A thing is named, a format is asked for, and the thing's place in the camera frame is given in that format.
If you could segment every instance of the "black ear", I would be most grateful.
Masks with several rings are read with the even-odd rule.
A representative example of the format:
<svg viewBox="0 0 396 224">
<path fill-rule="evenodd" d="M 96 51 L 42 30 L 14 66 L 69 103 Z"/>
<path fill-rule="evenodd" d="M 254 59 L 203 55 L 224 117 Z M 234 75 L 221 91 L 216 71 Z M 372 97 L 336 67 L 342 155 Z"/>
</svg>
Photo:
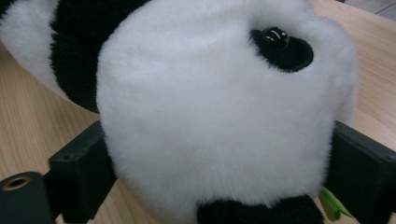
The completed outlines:
<svg viewBox="0 0 396 224">
<path fill-rule="evenodd" d="M 198 224 L 323 223 L 323 215 L 308 196 L 285 199 L 272 208 L 235 201 L 214 201 L 200 205 L 197 216 Z"/>
<path fill-rule="evenodd" d="M 288 36 L 279 28 L 263 31 L 252 30 L 251 38 L 259 48 L 259 54 L 267 62 L 288 73 L 307 67 L 314 60 L 314 52 L 302 39 Z"/>
</svg>

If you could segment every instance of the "metal hole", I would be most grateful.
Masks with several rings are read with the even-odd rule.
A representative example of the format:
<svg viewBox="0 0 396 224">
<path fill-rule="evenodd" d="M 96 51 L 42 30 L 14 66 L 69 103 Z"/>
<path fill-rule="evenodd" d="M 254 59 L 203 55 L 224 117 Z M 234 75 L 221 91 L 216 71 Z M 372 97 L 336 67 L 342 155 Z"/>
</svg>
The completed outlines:
<svg viewBox="0 0 396 224">
<path fill-rule="evenodd" d="M 12 179 L 12 180 L 9 180 L 9 181 L 3 186 L 3 190 L 4 190 L 4 191 L 11 191 L 11 190 L 23 188 L 23 187 L 26 186 L 31 180 L 32 180 L 32 178 L 31 178 L 30 176 L 20 176 L 20 177 L 16 177 L 16 178 L 14 178 L 14 179 Z"/>
</svg>

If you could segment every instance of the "white fur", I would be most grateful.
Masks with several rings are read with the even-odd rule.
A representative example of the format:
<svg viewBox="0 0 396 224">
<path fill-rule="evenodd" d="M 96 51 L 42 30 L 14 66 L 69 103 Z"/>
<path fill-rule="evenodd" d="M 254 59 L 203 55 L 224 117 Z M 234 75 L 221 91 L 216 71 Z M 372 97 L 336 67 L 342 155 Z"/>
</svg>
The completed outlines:
<svg viewBox="0 0 396 224">
<path fill-rule="evenodd" d="M 287 74 L 257 55 L 251 29 L 278 26 L 315 59 Z M 106 42 L 98 105 L 118 175 L 169 223 L 199 202 L 315 195 L 332 127 L 352 120 L 353 43 L 304 0 L 152 0 Z"/>
<path fill-rule="evenodd" d="M 15 60 L 39 81 L 66 98 L 50 67 L 50 20 L 58 0 L 19 0 L 0 22 L 0 39 Z"/>
</svg>

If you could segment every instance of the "black plastic piece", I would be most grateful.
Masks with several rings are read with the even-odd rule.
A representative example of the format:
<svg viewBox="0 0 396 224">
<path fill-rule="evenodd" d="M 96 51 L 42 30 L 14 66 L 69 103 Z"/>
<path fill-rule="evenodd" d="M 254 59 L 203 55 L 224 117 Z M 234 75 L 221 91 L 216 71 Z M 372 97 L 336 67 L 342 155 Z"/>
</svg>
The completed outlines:
<svg viewBox="0 0 396 224">
<path fill-rule="evenodd" d="M 53 155 L 49 167 L 47 183 L 57 186 L 51 206 L 70 223 L 93 219 L 116 180 L 99 122 Z"/>
<path fill-rule="evenodd" d="M 282 51 L 289 46 L 289 36 L 282 29 L 270 27 L 262 31 L 264 40 L 268 45 L 277 51 Z"/>
<path fill-rule="evenodd" d="M 21 173 L 0 182 L 0 223 L 55 223 L 41 174 Z"/>
<path fill-rule="evenodd" d="M 362 224 L 396 212 L 396 152 L 337 122 L 326 188 Z"/>
</svg>

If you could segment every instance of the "black fur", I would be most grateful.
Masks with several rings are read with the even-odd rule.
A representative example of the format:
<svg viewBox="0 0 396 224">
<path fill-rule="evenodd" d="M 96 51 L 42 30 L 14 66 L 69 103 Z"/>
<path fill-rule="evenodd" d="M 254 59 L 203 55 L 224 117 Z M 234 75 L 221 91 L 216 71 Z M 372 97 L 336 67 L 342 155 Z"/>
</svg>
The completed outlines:
<svg viewBox="0 0 396 224">
<path fill-rule="evenodd" d="M 289 198 L 272 208 L 234 201 L 200 205 L 199 224 L 322 224 L 323 215 L 308 196 Z"/>
<path fill-rule="evenodd" d="M 0 0 L 0 23 L 4 15 L 6 15 L 9 6 L 11 6 L 16 1 L 17 0 Z"/>
<path fill-rule="evenodd" d="M 51 66 L 70 100 L 93 112 L 96 71 L 103 43 L 131 12 L 148 0 L 61 0 L 51 23 Z"/>
<path fill-rule="evenodd" d="M 262 31 L 252 30 L 250 34 L 254 43 L 259 47 L 260 55 L 269 64 L 278 67 L 284 72 L 298 72 L 314 60 L 313 50 L 302 39 L 290 37 L 289 46 L 286 49 L 276 50 L 265 41 Z"/>
</svg>

